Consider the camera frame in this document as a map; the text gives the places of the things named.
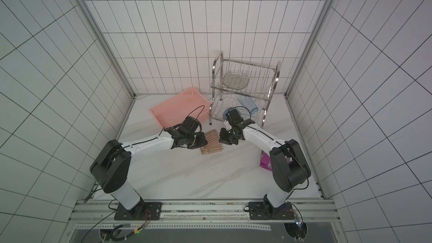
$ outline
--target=dish rack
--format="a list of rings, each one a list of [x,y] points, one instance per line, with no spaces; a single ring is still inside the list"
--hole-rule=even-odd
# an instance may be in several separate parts
[[[213,61],[212,83],[210,85],[212,88],[212,103],[209,110],[210,125],[212,119],[224,121],[223,113],[226,109],[241,106],[237,96],[243,95],[251,97],[255,102],[258,111],[251,115],[251,119],[263,127],[279,79],[280,66],[280,61],[276,68],[271,68],[226,59],[223,58],[223,52],[219,51]],[[247,86],[242,89],[234,89],[235,86],[228,87],[223,81],[224,74],[227,73],[245,74],[249,78]],[[241,112],[243,119],[249,118],[249,112],[245,108],[237,107],[237,109]]]

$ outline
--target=beige towel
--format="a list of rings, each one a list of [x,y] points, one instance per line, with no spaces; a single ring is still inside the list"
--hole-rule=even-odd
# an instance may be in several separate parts
[[[216,130],[209,131],[205,134],[208,144],[201,148],[202,154],[210,154],[222,151],[222,145],[219,143],[219,135]]]

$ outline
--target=black cable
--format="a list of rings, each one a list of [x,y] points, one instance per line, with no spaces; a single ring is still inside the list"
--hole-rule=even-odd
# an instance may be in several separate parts
[[[259,132],[261,132],[262,134],[264,134],[265,136],[267,136],[268,138],[270,138],[270,139],[272,139],[273,141],[275,141],[276,143],[278,143],[278,144],[280,144],[280,145],[283,145],[283,144],[279,143],[278,141],[276,141],[273,137],[268,136],[267,133],[262,132],[262,131],[260,131],[259,129],[256,129],[256,128],[253,128],[253,127],[250,127],[250,126],[246,126],[246,127],[249,127],[249,128],[254,129],[254,130],[256,130],[256,131],[259,131]],[[289,153],[291,154],[291,157],[292,157],[295,161],[297,161],[297,163],[299,164],[300,168],[301,168],[301,169],[303,170],[303,172],[305,173],[306,179],[307,179],[307,181],[308,181],[306,187],[304,187],[304,188],[299,188],[299,189],[307,189],[308,186],[309,186],[309,176],[308,176],[308,174],[306,173],[305,169],[303,168],[303,165],[300,164],[299,160],[298,160],[298,159],[297,159],[297,158],[296,158],[296,157],[295,157],[291,152],[289,152]],[[293,189],[293,191],[288,195],[287,199],[291,196],[291,194],[293,194],[293,192],[294,192],[295,190],[298,190],[298,189]]]
[[[91,230],[93,230],[93,228],[95,228],[96,227],[96,225],[98,225],[98,224],[100,224],[104,219],[106,219],[106,218],[108,218],[109,216],[111,216],[112,214],[114,214],[115,213],[115,211],[113,212],[113,213],[111,213],[111,214],[109,214],[108,216],[106,216],[105,218],[103,218],[103,219],[101,219],[97,224],[95,224],[85,235],[84,235],[84,237],[83,237],[83,239],[81,240],[81,243],[83,243],[83,241],[84,241],[84,238],[90,233],[90,231]]]
[[[302,216],[302,214],[300,213],[300,210],[293,204],[293,203],[291,203],[291,205],[293,206],[293,207],[295,207],[296,209],[297,209],[297,211],[299,212],[299,214],[300,214],[300,217],[302,218],[301,219],[301,222],[302,223],[305,223],[304,221],[303,221],[303,216]]]
[[[246,108],[246,107],[244,107],[244,106],[235,106],[235,107],[230,107],[230,108],[228,108],[228,112],[229,112],[230,109],[233,109],[233,110],[234,110],[234,108],[239,108],[239,107],[243,107],[243,108],[245,108],[245,109],[249,112],[249,119],[252,119],[251,111],[249,111],[249,109]]]
[[[89,195],[84,199],[84,203],[87,203],[87,201],[90,199],[90,197],[92,196],[93,193],[95,193],[95,192],[97,192],[98,190],[101,190],[101,189],[102,188],[95,189],[94,191],[90,192]]]

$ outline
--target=metal frame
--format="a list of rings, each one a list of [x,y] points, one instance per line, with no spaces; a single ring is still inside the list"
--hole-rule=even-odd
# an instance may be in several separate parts
[[[279,80],[281,62],[277,63],[276,67],[265,67],[256,64],[240,62],[237,60],[226,59],[223,57],[223,52],[219,51],[213,61],[212,68],[212,103],[209,109],[209,122],[212,124],[212,119],[224,121],[223,112],[229,107],[239,106],[236,95],[243,95],[254,99],[258,107],[258,112],[251,116],[258,125],[264,126],[267,110],[270,101],[273,98],[277,82]],[[231,89],[223,84],[224,72],[236,71],[245,73],[250,78],[249,84],[244,89]],[[244,108],[239,108],[241,113],[248,115]]]
[[[131,85],[129,84],[128,80],[126,79],[126,76],[124,75],[122,69],[120,68],[120,65],[118,64],[116,58],[113,56],[113,52],[111,51],[107,41],[105,40],[104,35],[102,34],[102,31],[100,30],[98,24],[94,20],[94,17],[92,13],[90,12],[89,8],[87,7],[87,4],[84,0],[75,0],[77,2],[77,6],[81,10],[81,12],[84,15],[84,18],[86,19],[87,23],[89,23],[91,30],[93,31],[94,35],[96,36],[96,39],[99,41],[99,43],[102,46],[102,49],[104,50],[105,54],[108,56],[109,61],[111,62],[111,65],[114,66],[114,69],[118,76],[120,77],[122,83],[126,86],[127,93],[134,97],[135,93],[132,90]]]
[[[306,58],[309,56],[309,53],[310,53],[311,48],[312,48],[312,44],[316,41],[317,36],[318,36],[318,32],[320,31],[321,27],[323,26],[324,21],[327,17],[328,12],[331,9],[333,2],[334,2],[334,0],[325,0],[324,7],[321,9],[321,12],[318,16],[317,22],[316,22],[314,28],[312,29],[312,33],[310,34],[310,38],[308,40],[308,43],[306,44],[306,48],[300,56],[299,64],[295,68],[294,75],[292,76],[293,79],[291,79],[289,86],[288,86],[288,89],[285,92],[285,94],[287,94],[288,96],[291,93],[291,90],[293,89],[294,83],[299,76],[300,69],[303,67],[303,65],[305,64]]]
[[[293,198],[288,201],[300,210],[304,222],[330,222],[333,227],[341,230],[338,228],[341,220],[333,200]],[[161,200],[159,202],[162,202],[161,218],[151,221],[146,229],[232,228],[269,230],[270,227],[266,224],[288,222],[286,220],[250,220],[249,213],[244,211],[244,207],[249,202],[262,202],[262,199]],[[109,203],[109,200],[89,200],[87,203],[78,201],[60,243],[68,243],[75,230],[90,229],[102,218],[112,213],[112,210],[108,208]],[[111,203],[111,207],[116,208],[117,206],[118,202]],[[95,229],[110,229],[124,223],[129,224],[131,228],[142,225],[142,221],[114,220],[114,215],[111,215],[101,224],[98,224]]]

